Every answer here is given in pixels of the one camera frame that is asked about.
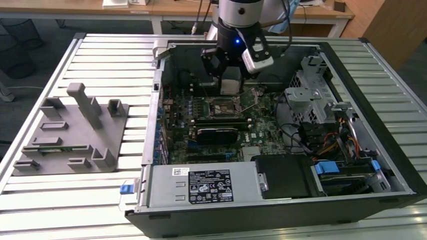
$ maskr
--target white cable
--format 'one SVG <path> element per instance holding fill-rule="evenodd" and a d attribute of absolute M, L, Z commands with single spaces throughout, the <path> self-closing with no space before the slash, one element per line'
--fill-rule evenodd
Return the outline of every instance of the white cable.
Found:
<path fill-rule="evenodd" d="M 40 86 L 11 86 L 8 89 L 46 89 L 44 87 Z"/>

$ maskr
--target warning label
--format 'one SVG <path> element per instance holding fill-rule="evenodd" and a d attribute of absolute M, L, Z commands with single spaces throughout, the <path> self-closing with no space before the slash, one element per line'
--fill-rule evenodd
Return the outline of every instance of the warning label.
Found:
<path fill-rule="evenodd" d="M 188 201 L 191 204 L 211 204 L 234 201 L 230 170 L 188 172 Z"/>

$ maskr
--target aluminum extrusion table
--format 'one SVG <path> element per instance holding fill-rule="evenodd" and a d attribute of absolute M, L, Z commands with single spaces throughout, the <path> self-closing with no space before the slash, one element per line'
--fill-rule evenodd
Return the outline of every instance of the aluminum extrusion table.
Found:
<path fill-rule="evenodd" d="M 0 164 L 0 240 L 103 239 L 144 240 L 127 221 L 123 210 L 136 198 L 119 193 L 120 185 L 140 176 L 148 106 L 154 78 L 154 42 L 202 40 L 186 35 L 78 34 L 52 74 L 46 89 Z M 271 37 L 274 41 L 288 41 Z M 427 180 L 427 108 L 368 43 L 358 39 L 298 38 L 328 42 L 354 77 L 379 117 L 408 159 Z M 88 96 L 100 104 L 118 98 L 130 104 L 118 172 L 11 176 L 20 149 L 31 138 L 43 114 L 44 97 L 60 97 L 74 104 L 66 89 L 84 83 Z M 336 86 L 338 92 L 346 94 Z M 314 239 L 427 239 L 427 200 L 400 209 L 386 210 L 350 224 L 306 226 L 226 233 L 183 239 L 278 240 L 311 236 Z"/>

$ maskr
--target sticker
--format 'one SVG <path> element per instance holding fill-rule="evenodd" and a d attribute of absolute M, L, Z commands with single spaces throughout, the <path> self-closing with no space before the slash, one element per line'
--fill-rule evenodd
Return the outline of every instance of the sticker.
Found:
<path fill-rule="evenodd" d="M 172 168 L 172 176 L 188 176 L 190 167 Z"/>
<path fill-rule="evenodd" d="M 131 14 L 148 14 L 148 11 L 131 11 Z"/>
<path fill-rule="evenodd" d="M 191 171 L 187 174 L 188 201 L 191 204 L 212 204 L 234 201 L 232 179 L 228 169 Z"/>

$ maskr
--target yellow wire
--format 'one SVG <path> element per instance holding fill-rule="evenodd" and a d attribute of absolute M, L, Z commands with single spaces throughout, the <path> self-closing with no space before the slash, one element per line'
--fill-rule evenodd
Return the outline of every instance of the yellow wire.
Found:
<path fill-rule="evenodd" d="M 335 148 L 338 143 L 335 142 L 331 146 L 328 146 L 318 155 L 327 153 L 332 148 Z"/>

